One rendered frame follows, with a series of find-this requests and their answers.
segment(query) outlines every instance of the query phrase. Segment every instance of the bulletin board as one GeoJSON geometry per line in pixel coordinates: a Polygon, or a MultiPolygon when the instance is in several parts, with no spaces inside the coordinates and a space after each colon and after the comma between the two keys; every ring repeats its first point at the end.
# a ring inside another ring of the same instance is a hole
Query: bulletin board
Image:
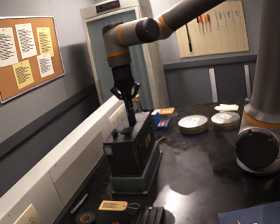
{"type": "Polygon", "coordinates": [[[191,52],[186,26],[176,31],[181,57],[249,51],[242,1],[221,3],[204,15],[209,15],[210,22],[206,17],[206,23],[200,21],[197,23],[194,19],[187,24],[192,45],[191,52]]]}
{"type": "Polygon", "coordinates": [[[0,100],[65,74],[54,17],[0,17],[0,100]]]}

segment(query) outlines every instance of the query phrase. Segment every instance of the white vertical strip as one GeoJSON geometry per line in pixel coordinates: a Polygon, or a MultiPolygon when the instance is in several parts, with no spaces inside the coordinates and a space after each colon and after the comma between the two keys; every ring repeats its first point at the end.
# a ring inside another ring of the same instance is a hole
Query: white vertical strip
{"type": "Polygon", "coordinates": [[[251,79],[250,79],[249,65],[244,65],[244,70],[245,70],[247,97],[251,97],[252,91],[251,91],[251,79]]]}
{"type": "Polygon", "coordinates": [[[209,76],[210,76],[211,91],[212,91],[212,101],[213,101],[213,103],[217,103],[218,102],[218,94],[217,94],[214,68],[209,69],[209,76]]]}

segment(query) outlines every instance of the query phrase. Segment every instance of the gray door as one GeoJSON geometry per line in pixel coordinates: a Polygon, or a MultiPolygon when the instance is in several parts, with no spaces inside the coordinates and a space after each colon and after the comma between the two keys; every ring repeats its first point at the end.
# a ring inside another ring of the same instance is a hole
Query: gray door
{"type": "MultiPolygon", "coordinates": [[[[110,89],[113,87],[113,75],[107,62],[106,51],[102,38],[102,28],[114,22],[129,22],[135,19],[136,13],[134,10],[131,10],[87,23],[95,69],[99,82],[96,83],[96,85],[101,87],[103,102],[112,96],[110,89]]],[[[142,106],[144,109],[153,109],[154,107],[143,48],[141,45],[137,45],[130,47],[129,50],[131,53],[131,69],[134,80],[138,83],[141,83],[139,98],[141,99],[142,106]]]]}

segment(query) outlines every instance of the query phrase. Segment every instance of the black tape roll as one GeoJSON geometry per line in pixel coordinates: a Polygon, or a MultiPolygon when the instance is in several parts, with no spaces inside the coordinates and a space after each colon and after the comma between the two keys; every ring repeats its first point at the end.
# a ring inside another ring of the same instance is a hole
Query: black tape roll
{"type": "Polygon", "coordinates": [[[97,224],[96,217],[93,213],[87,212],[76,216],[77,224],[97,224]]]}

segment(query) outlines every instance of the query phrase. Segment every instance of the glossy black surface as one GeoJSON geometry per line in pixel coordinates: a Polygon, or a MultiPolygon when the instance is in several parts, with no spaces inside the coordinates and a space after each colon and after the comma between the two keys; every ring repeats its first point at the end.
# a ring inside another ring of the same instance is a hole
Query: glossy black surface
{"type": "MultiPolygon", "coordinates": [[[[225,102],[240,105],[244,101],[225,102]]],[[[218,103],[175,108],[167,130],[155,131],[163,151],[162,162],[151,192],[145,196],[112,196],[107,159],[101,163],[60,223],[75,223],[75,216],[91,211],[98,224],[129,224],[136,210],[123,212],[98,210],[103,200],[139,203],[142,207],[164,206],[168,224],[218,224],[218,213],[240,210],[280,200],[280,174],[253,177],[239,170],[236,164],[235,139],[239,128],[232,131],[209,129],[187,136],[179,132],[178,121],[185,116],[204,115],[209,122],[218,103]],[[74,216],[70,211],[88,193],[90,197],[74,216]]]]}

